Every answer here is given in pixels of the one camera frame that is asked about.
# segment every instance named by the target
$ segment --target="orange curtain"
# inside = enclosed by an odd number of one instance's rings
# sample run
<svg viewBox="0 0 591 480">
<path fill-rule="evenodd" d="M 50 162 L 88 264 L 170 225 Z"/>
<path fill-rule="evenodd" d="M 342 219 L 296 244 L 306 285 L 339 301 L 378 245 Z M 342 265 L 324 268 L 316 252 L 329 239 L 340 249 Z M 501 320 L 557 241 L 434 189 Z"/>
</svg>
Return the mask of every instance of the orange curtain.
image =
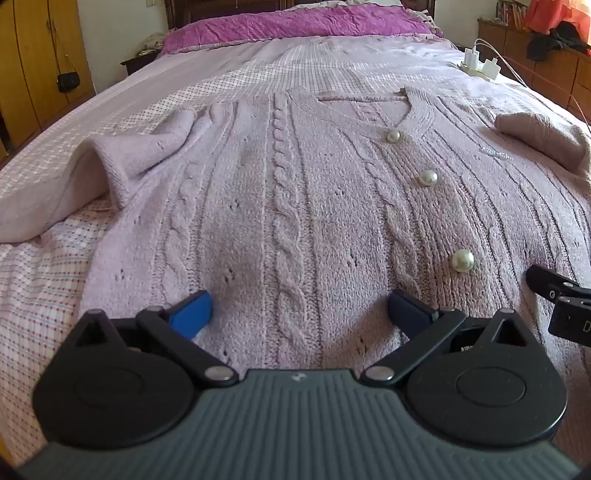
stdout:
<svg viewBox="0 0 591 480">
<path fill-rule="evenodd" d="M 548 34 L 563 20 L 577 28 L 581 40 L 591 43 L 591 0 L 531 0 L 524 23 Z"/>
</svg>

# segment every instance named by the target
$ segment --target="pearl button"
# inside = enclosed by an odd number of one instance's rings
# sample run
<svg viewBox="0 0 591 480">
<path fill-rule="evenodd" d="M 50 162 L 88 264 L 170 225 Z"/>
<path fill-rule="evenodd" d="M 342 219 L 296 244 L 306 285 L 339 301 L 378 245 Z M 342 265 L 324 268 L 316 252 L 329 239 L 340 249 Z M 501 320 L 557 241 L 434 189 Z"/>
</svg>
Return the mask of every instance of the pearl button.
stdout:
<svg viewBox="0 0 591 480">
<path fill-rule="evenodd" d="M 437 183 L 437 173 L 433 170 L 425 170 L 418 176 L 418 181 L 424 187 L 432 187 Z"/>
<path fill-rule="evenodd" d="M 461 248 L 452 256 L 452 268 L 459 273 L 466 273 L 474 266 L 474 255 L 469 250 Z"/>
<path fill-rule="evenodd" d="M 400 140 L 400 132 L 398 130 L 390 130 L 386 140 L 388 140 L 388 143 L 396 143 Z"/>
</svg>

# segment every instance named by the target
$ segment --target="blue gripper pad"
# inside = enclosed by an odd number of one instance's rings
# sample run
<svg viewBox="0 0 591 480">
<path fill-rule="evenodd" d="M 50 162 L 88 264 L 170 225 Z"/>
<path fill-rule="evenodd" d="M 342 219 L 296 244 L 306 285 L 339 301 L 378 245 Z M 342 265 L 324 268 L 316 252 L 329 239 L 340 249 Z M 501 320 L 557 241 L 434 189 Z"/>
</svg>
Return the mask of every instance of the blue gripper pad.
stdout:
<svg viewBox="0 0 591 480">
<path fill-rule="evenodd" d="M 212 319 L 212 296 L 199 290 L 168 311 L 168 324 L 185 337 L 193 340 Z"/>
</svg>

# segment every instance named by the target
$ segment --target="wooden wardrobe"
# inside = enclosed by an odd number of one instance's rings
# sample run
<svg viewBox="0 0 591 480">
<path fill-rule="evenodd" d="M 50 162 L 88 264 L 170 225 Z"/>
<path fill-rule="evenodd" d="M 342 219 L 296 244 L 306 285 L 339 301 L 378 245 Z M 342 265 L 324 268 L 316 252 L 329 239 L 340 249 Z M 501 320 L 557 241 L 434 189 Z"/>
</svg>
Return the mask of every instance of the wooden wardrobe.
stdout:
<svg viewBox="0 0 591 480">
<path fill-rule="evenodd" d="M 0 51 L 6 150 L 19 149 L 95 94 L 76 0 L 0 0 Z M 60 93 L 58 74 L 72 71 L 80 85 Z"/>
</svg>

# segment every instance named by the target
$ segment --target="black handbag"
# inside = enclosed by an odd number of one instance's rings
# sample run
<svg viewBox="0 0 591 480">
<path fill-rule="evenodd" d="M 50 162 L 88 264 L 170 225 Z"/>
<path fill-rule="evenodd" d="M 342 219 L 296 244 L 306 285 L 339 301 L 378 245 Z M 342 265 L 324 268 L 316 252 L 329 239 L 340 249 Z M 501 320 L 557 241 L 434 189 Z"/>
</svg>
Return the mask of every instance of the black handbag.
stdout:
<svg viewBox="0 0 591 480">
<path fill-rule="evenodd" d="M 57 76 L 57 89 L 60 93 L 68 93 L 80 86 L 78 72 L 60 73 Z"/>
<path fill-rule="evenodd" d="M 57 75 L 57 89 L 60 93 L 68 93 L 72 90 L 78 88 L 80 86 L 80 75 L 72 65 L 70 58 L 64 48 L 64 44 L 61 41 L 60 35 L 57 32 L 56 25 L 51 20 L 51 25 L 48 24 L 49 30 L 51 31 L 51 42 L 53 43 L 53 53 L 56 56 L 56 63 L 57 63 L 57 71 L 59 72 Z M 71 69 L 71 72 L 61 72 L 60 62 L 57 59 L 57 47 L 60 47 L 61 52 L 63 53 L 64 58 L 67 62 L 67 67 Z"/>
</svg>

